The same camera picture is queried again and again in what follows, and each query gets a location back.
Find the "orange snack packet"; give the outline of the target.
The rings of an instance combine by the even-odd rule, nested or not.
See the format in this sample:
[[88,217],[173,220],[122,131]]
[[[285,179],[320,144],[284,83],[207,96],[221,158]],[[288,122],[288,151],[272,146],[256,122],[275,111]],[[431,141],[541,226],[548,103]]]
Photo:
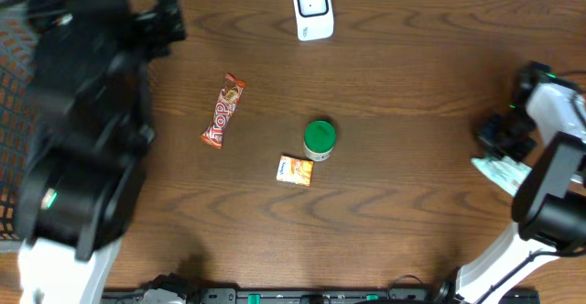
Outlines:
[[309,187],[314,162],[311,160],[281,156],[277,168],[276,180]]

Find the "grey plastic basket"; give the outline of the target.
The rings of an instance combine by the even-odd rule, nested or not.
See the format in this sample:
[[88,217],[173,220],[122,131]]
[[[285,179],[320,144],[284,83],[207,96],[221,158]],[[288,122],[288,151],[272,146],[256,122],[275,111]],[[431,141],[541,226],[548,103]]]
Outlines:
[[14,253],[21,240],[14,223],[17,190],[24,178],[33,110],[24,100],[37,35],[22,5],[1,11],[1,252]]

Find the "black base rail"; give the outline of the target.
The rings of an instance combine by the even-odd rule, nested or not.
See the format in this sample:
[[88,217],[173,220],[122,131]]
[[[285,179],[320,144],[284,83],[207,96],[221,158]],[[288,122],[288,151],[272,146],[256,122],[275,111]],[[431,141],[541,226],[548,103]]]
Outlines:
[[236,290],[233,288],[201,288],[192,297],[171,296],[168,290],[109,291],[101,303],[194,303],[194,304],[350,304],[364,301],[392,300],[406,303],[431,302],[431,292],[425,288],[392,288],[390,290]]

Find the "white barcode scanner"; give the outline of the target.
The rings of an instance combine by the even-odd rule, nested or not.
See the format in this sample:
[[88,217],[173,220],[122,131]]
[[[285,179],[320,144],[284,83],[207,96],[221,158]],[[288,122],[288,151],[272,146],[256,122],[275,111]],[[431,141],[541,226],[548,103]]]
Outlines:
[[334,32],[331,0],[293,0],[300,41],[329,38]]

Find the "orange chocolate bar wrapper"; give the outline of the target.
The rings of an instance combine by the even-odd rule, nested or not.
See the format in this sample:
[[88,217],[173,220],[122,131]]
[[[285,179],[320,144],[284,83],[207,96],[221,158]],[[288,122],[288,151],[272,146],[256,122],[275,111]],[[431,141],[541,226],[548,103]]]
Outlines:
[[224,85],[214,106],[212,121],[201,135],[204,143],[217,149],[222,148],[225,127],[235,112],[245,88],[245,81],[235,78],[231,73],[225,74]]

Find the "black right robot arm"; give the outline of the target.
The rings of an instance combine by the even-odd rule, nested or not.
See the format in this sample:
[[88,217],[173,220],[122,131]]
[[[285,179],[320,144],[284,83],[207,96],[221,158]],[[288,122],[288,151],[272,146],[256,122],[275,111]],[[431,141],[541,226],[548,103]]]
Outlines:
[[537,144],[533,132],[545,148],[514,191],[511,223],[444,284],[439,303],[497,303],[543,265],[585,254],[585,197],[570,190],[572,181],[585,181],[583,94],[578,84],[531,61],[515,77],[508,112],[478,128],[488,168],[521,164]]

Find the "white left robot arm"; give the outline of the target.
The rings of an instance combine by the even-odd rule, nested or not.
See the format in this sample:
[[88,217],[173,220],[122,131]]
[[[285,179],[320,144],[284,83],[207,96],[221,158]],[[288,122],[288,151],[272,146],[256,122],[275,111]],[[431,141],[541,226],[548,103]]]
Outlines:
[[148,67],[186,37],[179,0],[8,0],[38,32],[35,111],[16,197],[24,303],[97,303],[156,136]]

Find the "green lid jar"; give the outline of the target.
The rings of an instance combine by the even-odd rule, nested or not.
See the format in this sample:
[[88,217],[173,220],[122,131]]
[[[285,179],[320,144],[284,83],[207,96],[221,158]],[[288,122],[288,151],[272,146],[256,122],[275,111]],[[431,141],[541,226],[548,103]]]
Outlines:
[[304,153],[313,161],[324,161],[330,157],[336,141],[337,134],[332,124],[314,121],[307,126],[303,136]]

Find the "light green wet wipes pack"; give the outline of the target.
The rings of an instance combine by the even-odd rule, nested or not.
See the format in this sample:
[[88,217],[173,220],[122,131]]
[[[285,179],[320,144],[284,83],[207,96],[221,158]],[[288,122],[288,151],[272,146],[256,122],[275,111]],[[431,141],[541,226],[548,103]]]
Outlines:
[[471,159],[472,164],[491,182],[515,197],[532,168],[510,157],[484,157]]

